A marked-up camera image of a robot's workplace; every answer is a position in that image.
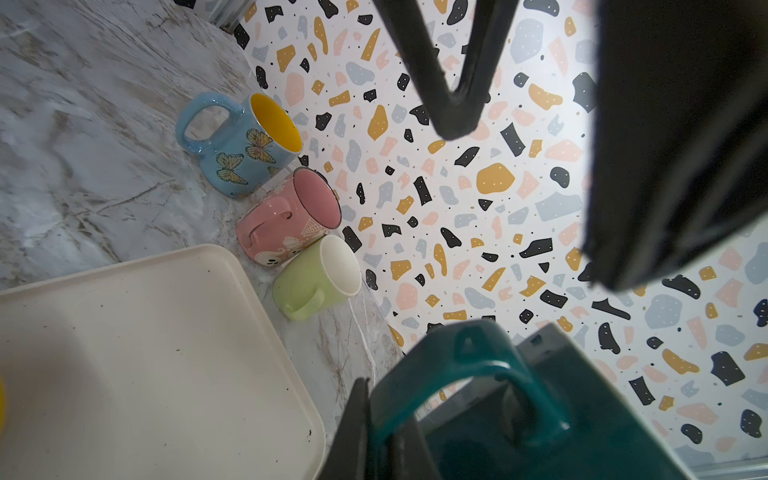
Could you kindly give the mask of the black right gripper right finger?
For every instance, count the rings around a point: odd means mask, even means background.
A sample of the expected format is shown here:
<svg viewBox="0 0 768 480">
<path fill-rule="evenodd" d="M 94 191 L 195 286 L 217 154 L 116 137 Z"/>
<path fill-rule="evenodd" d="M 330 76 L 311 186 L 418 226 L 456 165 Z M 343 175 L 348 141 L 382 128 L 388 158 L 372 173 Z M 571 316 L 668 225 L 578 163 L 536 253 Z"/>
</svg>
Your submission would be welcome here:
<svg viewBox="0 0 768 480">
<path fill-rule="evenodd" d="M 408 418 L 389 439 L 390 479 L 441 480 L 415 416 Z"/>
</svg>

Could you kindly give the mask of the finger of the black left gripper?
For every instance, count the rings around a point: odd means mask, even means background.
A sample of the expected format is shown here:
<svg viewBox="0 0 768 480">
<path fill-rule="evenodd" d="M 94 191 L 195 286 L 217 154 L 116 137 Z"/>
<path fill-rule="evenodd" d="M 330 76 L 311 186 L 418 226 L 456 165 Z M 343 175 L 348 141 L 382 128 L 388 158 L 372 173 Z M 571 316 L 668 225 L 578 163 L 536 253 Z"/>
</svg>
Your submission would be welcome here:
<svg viewBox="0 0 768 480">
<path fill-rule="evenodd" d="M 518 3 L 476 4 L 464 64 L 454 90 L 446 83 L 418 3 L 376 1 L 374 5 L 436 133 L 444 140 L 455 140 L 475 131 Z"/>
<path fill-rule="evenodd" d="M 602 1 L 584 250 L 613 291 L 767 211 L 767 5 Z"/>
</svg>

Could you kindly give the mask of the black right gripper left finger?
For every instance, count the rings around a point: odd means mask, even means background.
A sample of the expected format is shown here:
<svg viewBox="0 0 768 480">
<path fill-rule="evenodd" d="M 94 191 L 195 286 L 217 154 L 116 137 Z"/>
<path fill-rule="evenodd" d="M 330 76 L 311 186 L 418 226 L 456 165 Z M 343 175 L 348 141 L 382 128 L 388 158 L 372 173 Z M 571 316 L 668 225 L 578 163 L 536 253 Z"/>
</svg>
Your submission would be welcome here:
<svg viewBox="0 0 768 480">
<path fill-rule="evenodd" d="M 355 380 L 319 480 L 364 480 L 370 435 L 369 380 Z"/>
</svg>

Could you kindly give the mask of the dark green mug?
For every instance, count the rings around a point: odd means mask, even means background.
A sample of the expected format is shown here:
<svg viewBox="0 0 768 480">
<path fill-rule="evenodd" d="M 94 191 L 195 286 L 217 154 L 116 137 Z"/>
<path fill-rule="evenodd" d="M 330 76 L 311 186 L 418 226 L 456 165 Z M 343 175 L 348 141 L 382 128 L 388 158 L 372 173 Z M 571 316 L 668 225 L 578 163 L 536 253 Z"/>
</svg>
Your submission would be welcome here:
<svg viewBox="0 0 768 480">
<path fill-rule="evenodd" d="M 489 320 L 427 333 L 370 397 L 369 445 L 444 479 L 688 479 L 690 469 L 558 327 L 520 343 Z"/>
</svg>

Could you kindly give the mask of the pink patterned mug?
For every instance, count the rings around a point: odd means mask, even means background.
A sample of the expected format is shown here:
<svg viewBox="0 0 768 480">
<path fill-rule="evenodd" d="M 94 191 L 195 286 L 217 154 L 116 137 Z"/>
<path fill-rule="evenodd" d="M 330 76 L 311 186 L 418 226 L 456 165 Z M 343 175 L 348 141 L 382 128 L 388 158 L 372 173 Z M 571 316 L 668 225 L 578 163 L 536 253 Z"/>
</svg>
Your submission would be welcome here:
<svg viewBox="0 0 768 480">
<path fill-rule="evenodd" d="M 236 224 L 238 243 L 255 263 L 274 267 L 336 229 L 339 200 L 317 171 L 300 167 Z"/>
</svg>

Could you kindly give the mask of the light green mug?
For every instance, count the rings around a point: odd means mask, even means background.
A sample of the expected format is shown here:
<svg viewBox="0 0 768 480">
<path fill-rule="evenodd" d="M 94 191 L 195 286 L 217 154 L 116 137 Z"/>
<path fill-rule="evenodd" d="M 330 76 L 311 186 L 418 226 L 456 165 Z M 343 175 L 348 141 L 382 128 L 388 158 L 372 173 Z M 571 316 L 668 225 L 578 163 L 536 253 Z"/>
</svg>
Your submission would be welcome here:
<svg viewBox="0 0 768 480">
<path fill-rule="evenodd" d="M 326 235 L 286 265 L 272 292 L 285 317 L 305 321 L 356 296 L 361 287 L 361 269 L 354 252 L 342 238 Z"/>
</svg>

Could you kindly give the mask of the blue butterfly mug yellow inside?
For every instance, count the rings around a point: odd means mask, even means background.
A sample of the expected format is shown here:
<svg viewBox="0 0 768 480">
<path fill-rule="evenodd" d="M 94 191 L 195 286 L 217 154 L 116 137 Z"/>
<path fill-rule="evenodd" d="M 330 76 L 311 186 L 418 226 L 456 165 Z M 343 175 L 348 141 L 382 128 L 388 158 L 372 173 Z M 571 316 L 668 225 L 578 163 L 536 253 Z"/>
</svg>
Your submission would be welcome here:
<svg viewBox="0 0 768 480">
<path fill-rule="evenodd" d="M 206 139 L 186 135 L 194 118 L 218 107 L 227 118 Z M 222 194 L 242 199 L 298 157 L 303 142 L 286 111 L 270 97 L 255 93 L 238 103 L 215 92 L 194 97 L 176 123 L 178 144 L 196 156 L 209 183 Z"/>
</svg>

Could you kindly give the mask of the beige rectangular tray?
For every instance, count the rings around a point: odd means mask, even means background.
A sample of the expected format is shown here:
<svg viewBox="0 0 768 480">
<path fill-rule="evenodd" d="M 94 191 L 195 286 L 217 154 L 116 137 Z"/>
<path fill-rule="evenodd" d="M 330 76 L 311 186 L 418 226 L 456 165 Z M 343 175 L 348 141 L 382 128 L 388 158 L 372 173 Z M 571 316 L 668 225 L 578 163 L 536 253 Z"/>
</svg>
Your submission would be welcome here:
<svg viewBox="0 0 768 480">
<path fill-rule="evenodd" d="M 323 421 L 237 258 L 201 245 L 1 294 L 5 479 L 312 479 Z"/>
</svg>

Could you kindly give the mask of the aluminium corner post left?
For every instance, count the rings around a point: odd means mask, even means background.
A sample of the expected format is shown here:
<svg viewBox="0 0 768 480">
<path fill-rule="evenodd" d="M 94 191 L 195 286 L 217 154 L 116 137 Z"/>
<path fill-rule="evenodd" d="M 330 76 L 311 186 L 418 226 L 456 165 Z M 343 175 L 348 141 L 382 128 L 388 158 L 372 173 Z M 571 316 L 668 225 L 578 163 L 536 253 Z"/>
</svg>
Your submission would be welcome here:
<svg viewBox="0 0 768 480">
<path fill-rule="evenodd" d="M 220 30 L 233 34 L 252 0 L 209 0 L 202 3 L 204 18 Z"/>
</svg>

